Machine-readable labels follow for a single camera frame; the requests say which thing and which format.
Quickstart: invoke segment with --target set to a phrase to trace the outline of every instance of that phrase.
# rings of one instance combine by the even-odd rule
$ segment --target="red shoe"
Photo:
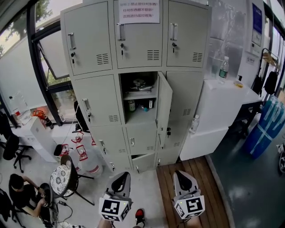
[[[135,214],[135,220],[137,226],[144,227],[144,211],[142,209],[138,209]]]

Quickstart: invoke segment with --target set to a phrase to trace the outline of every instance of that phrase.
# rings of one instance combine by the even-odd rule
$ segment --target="tree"
[[[36,22],[47,18],[52,15],[53,11],[48,9],[49,0],[40,0],[36,3]],[[27,30],[27,17],[25,13],[22,13],[21,16],[10,24],[8,30],[10,31],[9,35],[6,37],[6,41],[13,36],[14,33],[20,36],[20,40],[24,38]]]
[[[4,47],[0,45],[0,58],[4,55]]]

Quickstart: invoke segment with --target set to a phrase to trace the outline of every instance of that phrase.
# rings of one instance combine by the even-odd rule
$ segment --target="floor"
[[[24,159],[24,175],[31,178],[36,184],[49,182],[50,174],[57,167],[56,163],[45,162],[40,155],[33,149],[26,152],[32,157],[32,160]],[[14,169],[12,161],[2,159],[2,152],[0,152],[0,188],[8,193],[9,177],[12,173],[20,174],[19,169]],[[116,228],[131,228],[135,225],[134,215],[139,208],[145,209],[148,228],[165,228],[167,227],[166,217],[163,208],[162,197],[159,189],[159,183],[156,171],[146,171],[141,174],[131,172],[131,192],[130,197],[133,200],[131,211],[126,216],[122,223],[115,222]],[[106,183],[113,174],[104,170],[102,176],[95,180],[80,179],[78,192],[87,199],[95,203],[95,207],[88,204],[79,196],[73,195],[66,201],[73,209],[73,215],[67,220],[72,225],[83,225],[85,228],[94,228],[100,220],[98,214],[99,197],[102,196],[105,190]],[[59,220],[63,221],[71,213],[68,207],[59,205]],[[38,218],[29,215],[19,214],[19,218],[26,228],[40,228],[44,227]],[[19,224],[14,223],[11,219],[5,223],[7,228],[20,227]]]
[[[186,227],[183,223],[180,224],[181,218],[172,206],[172,199],[175,197],[173,174],[176,170],[185,171],[197,180],[198,188],[205,200],[206,210],[199,216],[203,228],[229,228],[228,217],[220,192],[205,157],[157,168],[168,227]]]
[[[232,209],[236,228],[277,228],[285,219],[285,176],[278,172],[277,144],[285,127],[256,160],[246,154],[244,140],[226,135],[210,155]]]

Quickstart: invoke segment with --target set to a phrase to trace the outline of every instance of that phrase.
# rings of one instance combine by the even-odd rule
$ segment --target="wooden floor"
[[[228,217],[220,192],[205,157],[157,168],[156,172],[168,227],[186,228],[184,224],[179,224],[182,220],[171,202],[175,196],[172,178],[176,170],[185,171],[193,176],[197,180],[201,194],[204,195],[206,211],[199,217],[203,228],[229,228]]]

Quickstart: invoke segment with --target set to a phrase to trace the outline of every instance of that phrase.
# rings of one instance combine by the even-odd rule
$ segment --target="paper sign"
[[[159,23],[159,0],[119,0],[120,24]]]

